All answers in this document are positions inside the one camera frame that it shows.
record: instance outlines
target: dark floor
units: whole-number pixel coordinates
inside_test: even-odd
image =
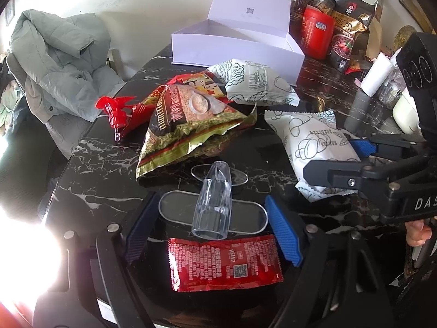
[[[29,117],[0,159],[0,206],[10,218],[40,221],[37,208],[47,183],[60,176],[66,163],[45,125]]]

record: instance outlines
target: human hand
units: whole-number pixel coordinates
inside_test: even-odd
[[[405,228],[407,229],[406,240],[411,247],[425,244],[425,241],[432,236],[431,228],[424,223],[423,219],[406,222]]]

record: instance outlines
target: blue gripper pad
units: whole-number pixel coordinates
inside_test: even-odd
[[[376,152],[376,145],[368,139],[351,139],[349,143],[359,158],[367,158]]]
[[[265,208],[285,259],[296,267],[300,266],[307,241],[305,223],[296,212],[286,208],[281,200],[275,201],[272,195],[266,197]]]
[[[143,208],[130,233],[126,236],[125,259],[131,264],[139,259],[159,216],[159,195],[145,198],[140,205]]]

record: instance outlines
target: gray jacket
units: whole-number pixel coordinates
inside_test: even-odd
[[[106,66],[110,43],[93,13],[68,18],[35,10],[21,14],[10,49],[27,74],[26,99],[41,122],[64,113],[95,120],[98,98],[113,97],[124,85]]]

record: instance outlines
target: cardboard box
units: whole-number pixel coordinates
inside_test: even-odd
[[[290,1],[213,0],[206,21],[172,34],[173,63],[252,61],[296,85],[305,56],[288,34]]]

